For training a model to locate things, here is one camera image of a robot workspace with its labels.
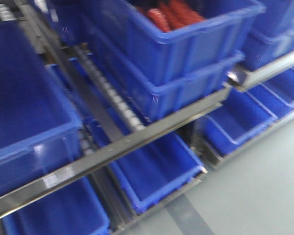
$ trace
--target blue plastic bin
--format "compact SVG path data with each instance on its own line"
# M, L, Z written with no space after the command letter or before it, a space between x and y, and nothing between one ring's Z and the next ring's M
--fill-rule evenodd
M251 30L242 51L246 58L243 64L251 71L294 50L294 29L270 38L257 30Z
M0 23L0 196L78 157L80 127L17 23Z
M46 0L28 0L28 2L34 7L34 9L43 14L48 13L48 7Z
M205 122L205 139L224 156L261 133L276 119L275 114L248 92L232 90L222 107L199 121Z
M287 70L249 90L279 118L294 109L294 69Z
M108 235L109 219L87 178L3 218L7 235Z
M81 0L92 24L100 27L154 85L232 56L242 47L255 16L265 11L255 0L187 0L208 19L164 33L129 2ZM86 30L92 31L92 24Z
M266 5L265 14L257 16L253 28L268 37L277 37L294 27L294 0L259 0Z
M161 119L221 89L223 82L227 80L226 72L244 58L241 52L237 52L230 58L181 79L155 86L148 82L142 72L100 30L94 30L91 37L88 46L105 66L104 74L110 81L119 84L120 92L129 97L141 114L150 121Z
M53 71L56 68L56 65L50 67ZM106 110L121 131L125 135L129 134L130 131L116 112L109 107ZM100 147L110 143L95 118L88 119L86 126ZM142 213L200 173L203 164L177 135L171 133L118 159L110 166L135 211Z

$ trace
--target floor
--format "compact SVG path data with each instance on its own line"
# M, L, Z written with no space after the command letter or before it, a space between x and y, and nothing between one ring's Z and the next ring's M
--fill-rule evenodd
M294 235L294 120L125 235Z

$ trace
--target metal shelving rack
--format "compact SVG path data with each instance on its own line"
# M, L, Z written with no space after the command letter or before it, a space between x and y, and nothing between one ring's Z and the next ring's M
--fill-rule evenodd
M202 169L202 173L194 177L194 179L187 183L184 187L164 198L157 206L153 206L146 213L139 215L131 209L126 195L119 189L116 179L113 174L111 174L107 165L111 161L116 160L125 154L134 151L135 149L144 146L220 107L221 102L227 98L230 92L231 87L229 85L225 84L225 87L222 90L215 92L148 126L142 126L141 123L139 123L138 126L134 126L126 121L126 118L123 118L124 122L133 131L130 135L123 136L100 102L98 102L97 97L90 92L87 85L83 83L84 80L80 79L79 73L70 65L67 55L63 52L63 50L61 50L61 47L57 43L57 39L46 27L42 19L29 5L26 4L26 2L23 3L21 0L14 0L14 2L21 12L20 17L17 17L17 20L22 19L23 21L25 19L29 23L39 38L39 41L46 48L46 51L52 56L53 60L59 64L66 76L70 78L72 83L77 87L77 90L91 110L92 114L96 116L102 124L112 144L102 149L96 149L96 147L91 144L90 137L83 132L83 138L90 146L88 150L91 150L90 152L92 153L86 154L85 152L85 156L81 159L0 197L0 219L80 179L81 177L88 175L96 188L96 192L98 192L107 213L110 216L111 232L113 232L114 235L117 235L122 233L122 231L127 227L135 224L135 222L149 216L159 208L162 208L164 205L200 182L202 176L206 173L205 169ZM100 83L100 79L102 80L103 78L102 74L100 74L95 65L91 64L90 61L87 60L85 51L80 47L69 48L69 50L80 59L82 66L86 69L94 83L97 84L101 90L103 90L103 93L107 94L105 86ZM274 77L292 66L294 66L294 52L291 52L290 54L281 57L280 59L253 72L246 71L238 65L233 71L229 72L228 75L231 78L230 81L232 85L240 91L245 91L260 82ZM114 102L112 97L107 98L111 101L111 104L116 111L122 115L120 109L118 108L118 104ZM218 154L216 154L212 148L209 148L207 144L203 145L202 153L206 155L206 158L210 160L214 167L217 167L224 163L225 159L238 156L250 145L256 143L261 138L265 137L293 118L294 111L284 119L272 125L272 127L270 127L265 133L259 135L253 140L250 140L246 145L236 150L227 158L218 156Z
M117 189L118 186L115 184L115 179L113 179L113 176L109 173L109 168L106 167L106 165L221 106L221 102L227 98L231 89L229 85L225 84L225 87L220 91L146 127L142 126L141 123L139 123L139 125L133 125L130 122L126 122L124 118L125 123L133 130L133 133L128 136L123 136L120 129L115 125L98 101L98 98L93 95L87 84L83 82L84 79L81 79L79 73L71 66L67 55L61 50L55 37L53 37L51 31L42 22L37 13L35 13L29 5L23 4L20 0L15 0L15 3L54 61L75 85L92 114L101 123L112 144L93 151L90 155L86 155L69 165L0 197L0 219L83 176L91 174L89 177L94 183L97 192L102 196L103 204L106 206L108 213L113 215L113 218L110 218L112 221L111 227L112 231L117 234L121 233L126 227L131 226L150 213L163 207L165 204L200 182L200 178L206 173L206 169L204 168L201 174L194 177L194 179L184 187L171 193L158 205L150 208L146 213L138 215L130 208L128 202L124 203L124 201L126 202L126 197ZM99 88L103 90L104 94L107 94L107 89L111 86L107 84L106 81L104 83L101 82L104 77L97 70L95 65L87 60L86 52L80 47L70 48L70 50L71 54L80 59L82 66L86 68L90 78L95 83L99 84ZM113 97L107 98L110 99L116 111L122 114Z

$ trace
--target stainless steel rail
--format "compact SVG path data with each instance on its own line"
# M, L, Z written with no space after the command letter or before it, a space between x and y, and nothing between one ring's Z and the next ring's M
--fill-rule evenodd
M241 65L237 65L228 73L231 84L239 91L246 91L250 88L267 81L268 79L292 68L294 66L294 51L280 57L279 59L266 64L255 70L248 71Z

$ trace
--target red item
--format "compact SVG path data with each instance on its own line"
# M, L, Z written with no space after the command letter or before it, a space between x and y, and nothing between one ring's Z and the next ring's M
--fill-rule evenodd
M174 15L169 6L167 6L164 2L159 3L159 9L166 16L171 29L177 29L185 26L185 24L179 21L179 19Z
M170 0L169 6L178 19L185 25L205 20L196 11L193 11L184 0Z
M151 8L147 12L147 15L154 22L154 24L158 26L158 28L161 29L163 32L170 32L168 21L165 15L162 14L162 12L159 9Z

